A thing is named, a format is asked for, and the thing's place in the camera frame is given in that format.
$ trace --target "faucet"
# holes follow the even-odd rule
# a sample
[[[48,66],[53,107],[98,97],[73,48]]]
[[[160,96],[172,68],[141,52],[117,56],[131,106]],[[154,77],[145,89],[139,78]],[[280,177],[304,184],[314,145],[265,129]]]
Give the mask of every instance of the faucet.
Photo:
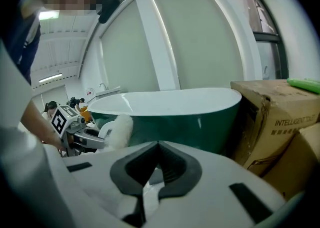
[[[106,87],[106,85],[104,84],[104,83],[101,83],[100,85],[99,85],[99,88],[101,87],[101,85],[103,85],[104,86],[104,90],[108,90],[108,88]]]

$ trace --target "ceiling light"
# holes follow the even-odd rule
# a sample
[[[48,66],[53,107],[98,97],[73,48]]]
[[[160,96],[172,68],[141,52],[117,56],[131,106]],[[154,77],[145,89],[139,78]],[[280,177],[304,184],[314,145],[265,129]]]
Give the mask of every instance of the ceiling light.
[[[50,11],[42,11],[39,13],[39,20],[50,19],[50,18],[59,18],[59,11],[50,10]]]
[[[44,79],[41,79],[39,82],[48,81],[48,80],[50,80],[50,79],[54,79],[54,78],[57,78],[57,77],[59,77],[59,76],[62,76],[62,73],[56,74],[56,75],[53,75],[53,76],[49,76],[49,77],[44,78]]]

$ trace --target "black rubber pad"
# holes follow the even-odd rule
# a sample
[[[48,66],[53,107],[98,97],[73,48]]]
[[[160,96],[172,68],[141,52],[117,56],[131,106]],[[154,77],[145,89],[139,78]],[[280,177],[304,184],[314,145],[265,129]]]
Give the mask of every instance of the black rubber pad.
[[[67,169],[70,172],[74,172],[74,171],[78,171],[78,170],[83,170],[86,168],[91,167],[92,165],[89,162],[84,162],[84,163],[80,163],[80,164],[75,164],[75,165],[71,165],[71,166],[67,166]]]
[[[146,222],[143,188],[155,174],[157,165],[161,168],[158,175],[165,184],[158,193],[159,201],[186,195],[202,176],[198,160],[163,141],[154,141],[117,160],[110,169],[111,180],[121,193],[137,198],[134,212],[123,218],[132,226],[142,227]]]
[[[256,224],[272,215],[272,212],[245,184],[233,184],[229,187]]]

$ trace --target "person's arm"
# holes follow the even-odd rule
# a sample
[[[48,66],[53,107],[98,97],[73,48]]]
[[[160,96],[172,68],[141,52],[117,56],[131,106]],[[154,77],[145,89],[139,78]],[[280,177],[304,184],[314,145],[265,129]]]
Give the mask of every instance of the person's arm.
[[[21,122],[27,130],[40,140],[65,151],[60,137],[53,127],[51,127],[50,123],[40,114],[32,100],[26,107]]]
[[[81,109],[79,108],[79,105],[75,105],[76,109],[81,113]]]

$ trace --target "green object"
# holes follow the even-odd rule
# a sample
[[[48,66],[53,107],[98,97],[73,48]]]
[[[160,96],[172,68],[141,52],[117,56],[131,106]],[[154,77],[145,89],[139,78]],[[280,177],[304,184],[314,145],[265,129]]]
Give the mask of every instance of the green object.
[[[133,130],[129,146],[164,140],[221,154],[236,118],[239,104],[213,113],[172,116],[131,116]],[[97,127],[117,115],[91,112]]]
[[[286,80],[288,84],[290,84],[293,87],[297,87],[300,89],[304,89],[307,91],[311,91],[317,94],[320,94],[320,82],[315,81],[312,79],[294,79],[294,78],[288,78]]]

